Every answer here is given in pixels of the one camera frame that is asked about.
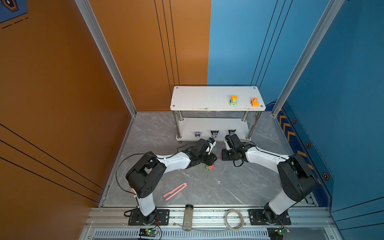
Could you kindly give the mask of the orange green toy truck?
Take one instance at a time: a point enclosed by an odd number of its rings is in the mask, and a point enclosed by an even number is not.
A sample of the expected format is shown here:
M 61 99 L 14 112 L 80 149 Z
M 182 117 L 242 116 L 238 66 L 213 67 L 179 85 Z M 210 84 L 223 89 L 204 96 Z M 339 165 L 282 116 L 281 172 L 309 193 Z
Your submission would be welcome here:
M 237 96 L 231 96 L 230 105 L 233 107 L 237 106 Z

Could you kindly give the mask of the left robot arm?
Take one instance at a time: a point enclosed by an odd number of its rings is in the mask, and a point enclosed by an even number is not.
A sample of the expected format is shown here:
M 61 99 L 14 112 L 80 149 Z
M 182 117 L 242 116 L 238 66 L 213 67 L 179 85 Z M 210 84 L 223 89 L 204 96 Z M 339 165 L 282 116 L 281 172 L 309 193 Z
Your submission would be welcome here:
M 195 145 L 174 155 L 160 156 L 145 153 L 127 172 L 126 180 L 135 194 L 141 217 L 151 221 L 156 214 L 153 191 L 166 173 L 184 170 L 199 164 L 211 166 L 217 160 L 212 153 L 216 141 L 200 139 Z

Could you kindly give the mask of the orange toy car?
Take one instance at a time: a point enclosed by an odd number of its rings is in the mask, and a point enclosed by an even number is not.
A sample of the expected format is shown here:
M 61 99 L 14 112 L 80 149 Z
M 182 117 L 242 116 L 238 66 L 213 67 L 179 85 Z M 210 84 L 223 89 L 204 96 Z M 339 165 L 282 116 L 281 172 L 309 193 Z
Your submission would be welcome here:
M 253 107 L 258 107 L 259 106 L 258 99 L 257 98 L 253 98 L 251 100 L 251 104 L 252 104 Z

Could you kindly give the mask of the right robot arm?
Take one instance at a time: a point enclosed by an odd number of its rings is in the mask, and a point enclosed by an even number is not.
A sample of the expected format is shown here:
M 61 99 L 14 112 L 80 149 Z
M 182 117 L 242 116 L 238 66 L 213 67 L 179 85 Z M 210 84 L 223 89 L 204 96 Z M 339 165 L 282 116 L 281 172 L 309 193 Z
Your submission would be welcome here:
M 262 221 L 267 225 L 281 223 L 289 208 L 320 186 L 320 181 L 299 154 L 279 155 L 262 150 L 252 143 L 246 145 L 236 134 L 226 136 L 225 142 L 226 148 L 222 150 L 223 161 L 241 160 L 279 174 L 282 190 L 264 206 L 262 212 Z

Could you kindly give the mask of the green pink toy car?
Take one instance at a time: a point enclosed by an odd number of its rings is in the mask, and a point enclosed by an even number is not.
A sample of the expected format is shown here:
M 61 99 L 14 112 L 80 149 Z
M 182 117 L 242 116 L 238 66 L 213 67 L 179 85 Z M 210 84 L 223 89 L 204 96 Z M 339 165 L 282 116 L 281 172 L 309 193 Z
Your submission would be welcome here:
M 210 170 L 212 170 L 213 168 L 214 168 L 215 166 L 214 165 L 211 165 L 211 166 L 206 166 L 206 170 L 208 170 L 208 171 L 210 171 Z

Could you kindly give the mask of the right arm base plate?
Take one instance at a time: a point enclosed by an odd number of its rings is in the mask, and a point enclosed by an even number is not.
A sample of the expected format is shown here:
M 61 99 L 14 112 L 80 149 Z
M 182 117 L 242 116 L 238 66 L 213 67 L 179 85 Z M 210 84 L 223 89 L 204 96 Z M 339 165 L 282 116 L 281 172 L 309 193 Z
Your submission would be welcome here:
M 272 210 L 266 209 L 249 209 L 250 222 L 252 226 L 256 225 L 285 225 L 292 224 L 288 211 L 284 211 L 281 215 L 276 215 Z

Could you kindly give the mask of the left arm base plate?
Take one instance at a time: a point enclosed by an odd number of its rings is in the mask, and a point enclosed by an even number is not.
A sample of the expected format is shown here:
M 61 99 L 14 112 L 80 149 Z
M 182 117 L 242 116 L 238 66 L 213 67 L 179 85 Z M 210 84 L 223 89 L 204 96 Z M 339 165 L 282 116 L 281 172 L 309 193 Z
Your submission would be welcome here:
M 129 226 L 167 226 L 169 224 L 170 210 L 154 210 L 144 216 L 139 209 L 133 209 L 129 215 Z

